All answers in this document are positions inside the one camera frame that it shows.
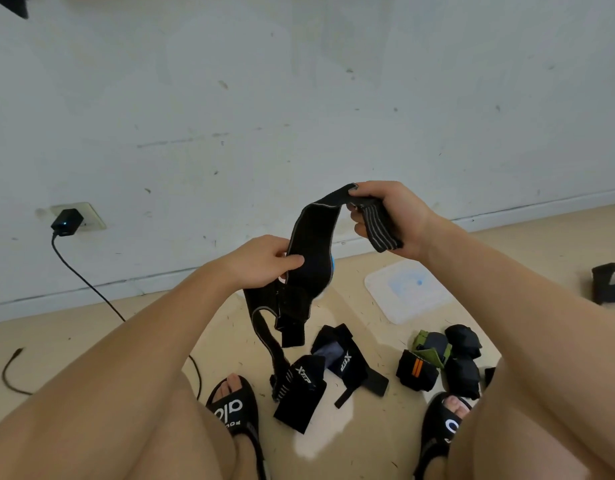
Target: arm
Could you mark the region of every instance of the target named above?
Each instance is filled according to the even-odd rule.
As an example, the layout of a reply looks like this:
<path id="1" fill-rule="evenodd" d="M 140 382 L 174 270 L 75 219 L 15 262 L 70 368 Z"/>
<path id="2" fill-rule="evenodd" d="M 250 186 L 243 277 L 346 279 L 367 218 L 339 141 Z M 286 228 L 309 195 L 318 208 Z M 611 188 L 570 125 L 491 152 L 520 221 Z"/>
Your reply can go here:
<path id="1" fill-rule="evenodd" d="M 218 307 L 303 264 L 288 243 L 259 237 L 202 266 L 41 387 L 0 423 L 0 479 L 124 477 Z"/>
<path id="2" fill-rule="evenodd" d="M 538 400 L 615 468 L 615 315 L 481 243 L 398 182 L 365 182 L 354 194 L 384 199 L 405 243 L 395 252 L 427 267 Z"/>

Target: wall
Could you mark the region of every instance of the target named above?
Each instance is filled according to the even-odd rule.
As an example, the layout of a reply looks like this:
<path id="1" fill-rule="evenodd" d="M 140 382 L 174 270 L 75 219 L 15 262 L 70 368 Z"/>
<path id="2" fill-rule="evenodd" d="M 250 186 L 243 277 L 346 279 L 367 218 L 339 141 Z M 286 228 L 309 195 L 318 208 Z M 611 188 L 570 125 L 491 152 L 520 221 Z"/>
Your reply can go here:
<path id="1" fill-rule="evenodd" d="M 451 218 L 615 189 L 615 0 L 28 7 L 0 7 L 0 303 L 81 288 L 59 203 L 108 225 L 58 245 L 109 283 L 287 235 L 354 180 Z"/>

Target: outlet plate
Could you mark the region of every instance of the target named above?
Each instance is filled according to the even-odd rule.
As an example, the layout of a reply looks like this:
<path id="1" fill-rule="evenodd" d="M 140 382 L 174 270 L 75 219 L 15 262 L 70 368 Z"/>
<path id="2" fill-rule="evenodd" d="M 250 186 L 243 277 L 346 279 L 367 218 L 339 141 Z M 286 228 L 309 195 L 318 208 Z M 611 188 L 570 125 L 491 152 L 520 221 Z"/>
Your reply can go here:
<path id="1" fill-rule="evenodd" d="M 49 208 L 55 216 L 59 215 L 64 209 L 77 209 L 83 216 L 83 222 L 77 232 L 107 229 L 107 226 L 89 202 L 64 203 Z"/>

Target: white baseboard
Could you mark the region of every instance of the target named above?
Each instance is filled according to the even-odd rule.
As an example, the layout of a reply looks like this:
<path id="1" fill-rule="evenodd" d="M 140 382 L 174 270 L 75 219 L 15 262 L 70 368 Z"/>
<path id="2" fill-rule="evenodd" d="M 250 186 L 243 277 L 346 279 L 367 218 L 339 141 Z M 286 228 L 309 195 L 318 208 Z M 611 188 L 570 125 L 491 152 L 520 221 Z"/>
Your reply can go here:
<path id="1" fill-rule="evenodd" d="M 464 217 L 456 219 L 454 222 L 469 232 L 475 232 L 613 204 L 615 204 L 615 190 Z M 372 245 L 367 239 L 362 237 L 342 239 L 332 244 L 332 256 L 335 259 L 369 253 L 371 251 Z M 110 300 L 129 298 L 131 296 L 172 289 L 189 276 L 192 271 L 194 269 L 182 269 L 171 273 L 142 276 L 140 278 L 98 285 L 97 289 Z M 91 305 L 93 303 L 100 303 L 100 298 L 89 288 L 8 301 L 0 303 L 0 322 L 30 315 L 55 312 L 66 308 Z"/>

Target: slide sandal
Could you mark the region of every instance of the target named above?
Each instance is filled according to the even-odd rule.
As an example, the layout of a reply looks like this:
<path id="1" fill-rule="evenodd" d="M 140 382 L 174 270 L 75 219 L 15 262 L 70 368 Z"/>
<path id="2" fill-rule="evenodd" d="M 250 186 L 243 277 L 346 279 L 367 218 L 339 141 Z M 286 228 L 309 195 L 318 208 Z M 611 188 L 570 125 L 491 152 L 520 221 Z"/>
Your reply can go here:
<path id="1" fill-rule="evenodd" d="M 269 476 L 266 471 L 265 462 L 263 459 L 263 450 L 259 443 L 259 408 L 256 405 L 256 396 L 250 383 L 243 377 L 241 379 L 241 388 L 212 403 L 212 398 L 216 394 L 218 388 L 221 387 L 223 379 L 209 393 L 209 398 L 205 406 L 212 411 L 214 415 L 222 420 L 227 427 L 230 435 L 247 435 L 256 451 L 256 471 L 259 480 L 268 480 Z"/>
<path id="2" fill-rule="evenodd" d="M 440 392 L 435 395 L 425 411 L 424 424 L 421 428 L 421 454 L 415 469 L 415 480 L 423 480 L 425 468 L 433 458 L 448 455 L 450 443 L 461 425 L 461 418 L 443 405 L 443 401 L 450 395 L 455 394 Z M 472 409 L 462 397 L 459 399 L 469 410 Z"/>

